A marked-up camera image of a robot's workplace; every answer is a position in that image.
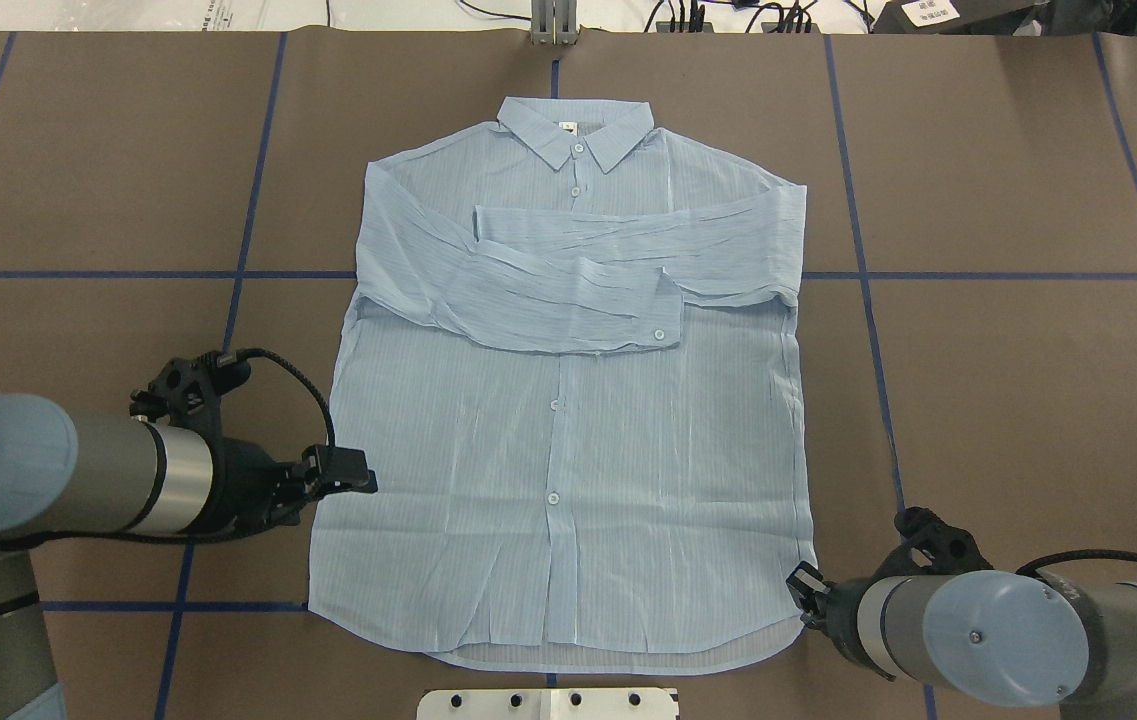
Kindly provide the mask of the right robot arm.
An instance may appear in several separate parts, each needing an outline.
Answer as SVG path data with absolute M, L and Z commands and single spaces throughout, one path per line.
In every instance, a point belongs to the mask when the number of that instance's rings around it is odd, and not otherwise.
M 887 680 L 1062 719 L 1137 719 L 1137 584 L 1081 585 L 998 570 L 832 584 L 787 577 L 807 628 Z

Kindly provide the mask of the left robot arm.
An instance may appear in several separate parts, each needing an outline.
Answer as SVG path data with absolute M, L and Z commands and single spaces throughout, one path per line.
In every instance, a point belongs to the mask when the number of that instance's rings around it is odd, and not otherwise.
M 32 551 L 68 539 L 230 543 L 294 524 L 338 493 L 375 493 L 362 452 L 332 445 L 271 457 L 217 421 L 70 413 L 0 394 L 0 719 L 68 715 Z

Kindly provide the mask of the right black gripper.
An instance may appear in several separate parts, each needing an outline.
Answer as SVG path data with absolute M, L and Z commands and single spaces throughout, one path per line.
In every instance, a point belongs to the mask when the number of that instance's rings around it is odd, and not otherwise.
M 786 585 L 807 629 L 823 632 L 850 664 L 874 669 L 858 634 L 858 607 L 870 580 L 827 584 L 810 561 L 800 560 L 786 578 Z

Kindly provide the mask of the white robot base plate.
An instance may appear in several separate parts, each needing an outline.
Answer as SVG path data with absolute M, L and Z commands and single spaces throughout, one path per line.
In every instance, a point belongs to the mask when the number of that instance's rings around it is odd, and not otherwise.
M 677 689 L 504 688 L 428 692 L 417 719 L 679 719 Z

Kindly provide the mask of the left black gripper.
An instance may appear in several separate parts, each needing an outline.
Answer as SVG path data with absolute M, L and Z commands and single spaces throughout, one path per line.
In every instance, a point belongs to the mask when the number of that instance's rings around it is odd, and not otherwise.
M 300 483 L 292 462 L 281 462 L 243 439 L 225 439 L 213 478 L 213 529 L 256 533 L 300 524 L 308 500 L 331 495 L 375 495 L 379 482 L 357 448 L 312 446 L 302 452 Z

